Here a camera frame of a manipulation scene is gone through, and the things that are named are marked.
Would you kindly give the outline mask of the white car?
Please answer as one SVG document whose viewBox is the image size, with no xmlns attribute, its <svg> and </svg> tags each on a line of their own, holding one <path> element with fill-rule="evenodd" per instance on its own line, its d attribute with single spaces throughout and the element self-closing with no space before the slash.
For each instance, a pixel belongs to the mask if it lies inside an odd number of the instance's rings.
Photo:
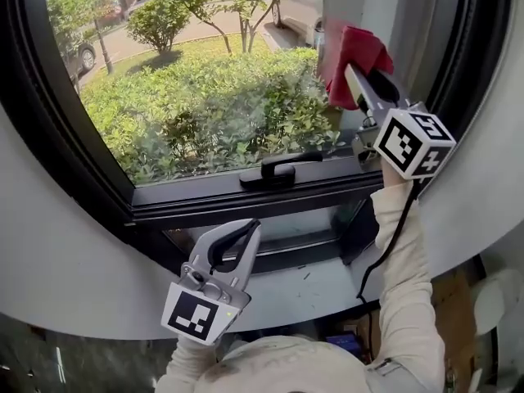
<svg viewBox="0 0 524 393">
<path fill-rule="evenodd" d="M 294 31 L 306 46 L 318 48 L 323 35 L 323 0 L 279 0 L 272 7 L 273 24 Z"/>
</svg>

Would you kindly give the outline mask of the person's white shirt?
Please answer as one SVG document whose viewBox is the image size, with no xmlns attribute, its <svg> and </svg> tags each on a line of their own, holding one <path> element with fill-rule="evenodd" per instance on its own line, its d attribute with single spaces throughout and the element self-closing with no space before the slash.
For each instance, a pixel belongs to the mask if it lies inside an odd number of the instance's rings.
<svg viewBox="0 0 524 393">
<path fill-rule="evenodd" d="M 266 337 L 230 350 L 194 393 L 431 393 L 392 359 L 363 364 L 338 346 Z"/>
</svg>

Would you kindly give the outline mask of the black window frame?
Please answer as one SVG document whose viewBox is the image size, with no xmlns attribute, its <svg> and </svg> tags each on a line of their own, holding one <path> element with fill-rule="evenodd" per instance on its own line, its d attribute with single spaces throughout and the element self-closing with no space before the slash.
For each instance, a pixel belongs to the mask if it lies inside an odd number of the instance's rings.
<svg viewBox="0 0 524 393">
<path fill-rule="evenodd" d="M 430 105 L 459 140 L 475 122 L 508 37 L 510 0 L 468 0 L 457 38 L 433 84 Z M 240 172 L 134 185 L 97 136 L 58 65 L 43 0 L 0 0 L 7 53 L 0 102 L 31 156 L 58 187 L 123 243 L 177 273 L 184 253 L 173 228 L 301 213 L 365 201 L 382 185 L 351 156 L 295 163 L 287 186 L 244 188 Z"/>
</svg>

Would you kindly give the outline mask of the white plastic device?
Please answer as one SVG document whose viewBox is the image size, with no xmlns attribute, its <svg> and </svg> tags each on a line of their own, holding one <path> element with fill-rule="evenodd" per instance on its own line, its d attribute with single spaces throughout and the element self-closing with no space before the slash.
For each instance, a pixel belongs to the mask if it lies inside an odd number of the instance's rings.
<svg viewBox="0 0 524 393">
<path fill-rule="evenodd" d="M 482 279 L 472 289 L 476 335 L 496 328 L 520 304 L 524 304 L 524 276 L 518 270 L 505 268 Z"/>
</svg>

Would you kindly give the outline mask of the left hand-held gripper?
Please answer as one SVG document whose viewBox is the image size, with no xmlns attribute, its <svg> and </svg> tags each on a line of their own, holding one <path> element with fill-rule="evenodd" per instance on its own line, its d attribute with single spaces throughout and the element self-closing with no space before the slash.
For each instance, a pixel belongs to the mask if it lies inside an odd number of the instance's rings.
<svg viewBox="0 0 524 393">
<path fill-rule="evenodd" d="M 182 277 L 169 287 L 160 324 L 213 345 L 251 301 L 245 292 L 261 239 L 258 219 L 222 224 L 197 240 Z"/>
</svg>

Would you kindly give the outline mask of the person's left forearm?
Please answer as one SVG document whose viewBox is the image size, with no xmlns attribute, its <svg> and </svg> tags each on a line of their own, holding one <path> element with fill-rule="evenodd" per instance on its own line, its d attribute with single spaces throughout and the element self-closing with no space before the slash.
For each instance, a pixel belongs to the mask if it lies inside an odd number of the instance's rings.
<svg viewBox="0 0 524 393">
<path fill-rule="evenodd" d="M 217 363 L 216 346 L 179 336 L 155 393 L 194 393 L 199 378 Z"/>
</svg>

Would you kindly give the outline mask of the blue box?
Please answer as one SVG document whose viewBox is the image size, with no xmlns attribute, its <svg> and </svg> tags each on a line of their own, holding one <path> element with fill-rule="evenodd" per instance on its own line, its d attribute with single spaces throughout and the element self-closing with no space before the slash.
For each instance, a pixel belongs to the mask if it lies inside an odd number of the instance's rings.
<svg viewBox="0 0 524 393">
<path fill-rule="evenodd" d="M 326 337 L 326 342 L 342 348 L 357 359 L 360 359 L 362 356 L 362 347 L 358 337 L 353 332 Z"/>
</svg>

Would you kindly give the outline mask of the dark grey car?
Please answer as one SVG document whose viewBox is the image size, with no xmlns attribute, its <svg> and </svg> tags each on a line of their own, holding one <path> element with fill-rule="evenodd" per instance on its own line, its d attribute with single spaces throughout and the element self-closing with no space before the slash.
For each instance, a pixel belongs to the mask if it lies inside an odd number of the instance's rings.
<svg viewBox="0 0 524 393">
<path fill-rule="evenodd" d="M 94 46 L 89 42 L 83 42 L 77 50 L 70 50 L 61 58 L 70 80 L 74 82 L 75 77 L 82 77 L 93 69 L 96 65 L 96 57 Z"/>
</svg>

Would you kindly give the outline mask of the red cloth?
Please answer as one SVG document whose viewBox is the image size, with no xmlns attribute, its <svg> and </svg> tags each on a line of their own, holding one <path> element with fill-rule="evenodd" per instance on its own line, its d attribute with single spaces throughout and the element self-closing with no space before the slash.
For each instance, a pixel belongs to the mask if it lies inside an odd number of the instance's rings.
<svg viewBox="0 0 524 393">
<path fill-rule="evenodd" d="M 318 74 L 326 85 L 328 103 L 355 111 L 358 105 L 351 96 L 345 77 L 349 64 L 357 66 L 365 75 L 373 69 L 392 74 L 394 64 L 384 43 L 369 30 L 343 25 L 335 43 L 328 44 L 325 40 Z"/>
</svg>

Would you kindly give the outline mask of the round green shrub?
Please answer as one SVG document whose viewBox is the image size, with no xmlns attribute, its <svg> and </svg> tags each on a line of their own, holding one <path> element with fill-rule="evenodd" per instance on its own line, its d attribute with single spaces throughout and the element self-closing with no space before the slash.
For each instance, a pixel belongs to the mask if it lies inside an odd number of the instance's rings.
<svg viewBox="0 0 524 393">
<path fill-rule="evenodd" d="M 151 0 L 132 14 L 126 25 L 134 41 L 154 48 L 159 54 L 169 52 L 174 38 L 190 20 L 190 12 L 176 0 Z"/>
</svg>

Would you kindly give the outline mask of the large window glass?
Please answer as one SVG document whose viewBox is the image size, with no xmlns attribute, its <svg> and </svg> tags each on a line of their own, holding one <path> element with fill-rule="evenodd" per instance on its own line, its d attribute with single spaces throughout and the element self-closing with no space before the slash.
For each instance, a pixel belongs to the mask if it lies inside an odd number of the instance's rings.
<svg viewBox="0 0 524 393">
<path fill-rule="evenodd" d="M 44 0 L 70 86 L 135 186 L 319 151 L 351 158 L 369 115 L 334 95 L 342 30 L 414 81 L 436 0 Z"/>
</svg>

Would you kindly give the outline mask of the brown cardboard box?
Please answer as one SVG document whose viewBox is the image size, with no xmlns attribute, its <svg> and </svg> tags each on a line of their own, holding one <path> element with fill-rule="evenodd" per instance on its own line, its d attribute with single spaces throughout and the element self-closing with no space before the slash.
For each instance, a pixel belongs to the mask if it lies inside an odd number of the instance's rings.
<svg viewBox="0 0 524 393">
<path fill-rule="evenodd" d="M 476 323 L 471 290 L 460 269 L 432 281 L 436 328 L 445 343 L 445 390 L 468 393 L 475 371 Z"/>
</svg>

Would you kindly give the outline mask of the person's right forearm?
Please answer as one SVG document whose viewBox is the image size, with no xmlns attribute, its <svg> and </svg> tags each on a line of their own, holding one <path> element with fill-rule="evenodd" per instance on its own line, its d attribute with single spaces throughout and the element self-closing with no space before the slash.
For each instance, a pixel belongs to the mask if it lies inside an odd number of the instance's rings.
<svg viewBox="0 0 524 393">
<path fill-rule="evenodd" d="M 382 164 L 385 187 L 372 194 L 379 224 L 377 247 L 392 242 L 409 192 L 407 183 L 386 162 Z M 423 252 L 418 204 L 413 203 L 397 242 L 384 263 L 384 288 L 380 297 L 380 329 L 383 358 L 391 358 L 412 373 L 429 374 L 444 364 L 444 343 L 436 329 L 431 304 L 432 284 Z"/>
</svg>

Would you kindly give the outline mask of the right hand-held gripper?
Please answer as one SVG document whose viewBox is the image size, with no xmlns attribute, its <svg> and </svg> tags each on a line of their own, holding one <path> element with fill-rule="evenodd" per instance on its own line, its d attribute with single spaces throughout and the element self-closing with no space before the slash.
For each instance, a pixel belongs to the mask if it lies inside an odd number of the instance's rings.
<svg viewBox="0 0 524 393">
<path fill-rule="evenodd" d="M 368 117 L 352 141 L 362 169 L 371 170 L 382 158 L 405 180 L 436 175 L 456 146 L 440 119 L 423 102 L 410 106 L 395 77 L 383 70 L 366 75 L 349 64 L 345 78 L 355 104 Z"/>
</svg>

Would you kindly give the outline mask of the green hedge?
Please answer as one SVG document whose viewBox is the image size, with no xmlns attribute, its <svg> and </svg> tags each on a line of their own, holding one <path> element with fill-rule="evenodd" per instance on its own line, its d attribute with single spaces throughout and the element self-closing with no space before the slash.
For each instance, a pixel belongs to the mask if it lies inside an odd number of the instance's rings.
<svg viewBox="0 0 524 393">
<path fill-rule="evenodd" d="M 342 147 L 315 67 L 308 48 L 192 54 L 101 79 L 81 100 L 121 169 L 142 186 Z"/>
</svg>

